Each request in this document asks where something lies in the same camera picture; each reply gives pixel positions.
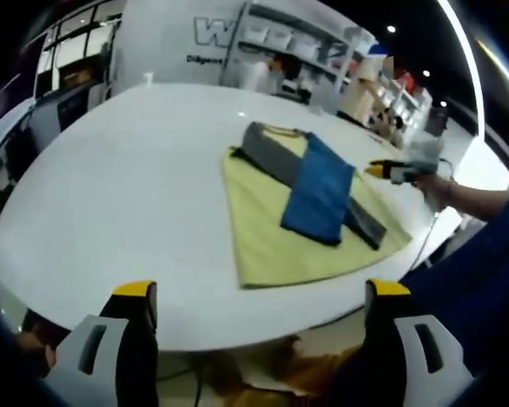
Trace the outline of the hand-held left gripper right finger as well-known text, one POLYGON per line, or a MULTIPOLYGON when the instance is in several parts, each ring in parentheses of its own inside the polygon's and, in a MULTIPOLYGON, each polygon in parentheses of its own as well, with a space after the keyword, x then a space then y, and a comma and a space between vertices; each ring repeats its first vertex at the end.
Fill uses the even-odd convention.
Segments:
POLYGON ((366 282, 368 384, 381 406, 451 406, 473 383, 460 342, 398 282, 366 282))

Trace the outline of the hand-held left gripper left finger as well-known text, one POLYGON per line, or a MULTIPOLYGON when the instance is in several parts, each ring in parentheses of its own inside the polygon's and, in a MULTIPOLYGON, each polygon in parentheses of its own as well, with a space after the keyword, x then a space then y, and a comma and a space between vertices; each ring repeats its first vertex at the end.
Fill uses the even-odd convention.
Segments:
POLYGON ((66 406, 157 406, 157 283, 117 287, 56 349, 45 384, 66 406))

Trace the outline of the person's right hand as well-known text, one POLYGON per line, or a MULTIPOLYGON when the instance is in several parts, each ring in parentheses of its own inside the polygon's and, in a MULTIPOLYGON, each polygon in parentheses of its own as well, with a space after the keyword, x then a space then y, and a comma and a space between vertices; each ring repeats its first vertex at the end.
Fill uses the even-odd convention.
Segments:
POLYGON ((451 182, 436 174, 420 174, 416 178, 415 185, 437 204, 445 204, 451 182))

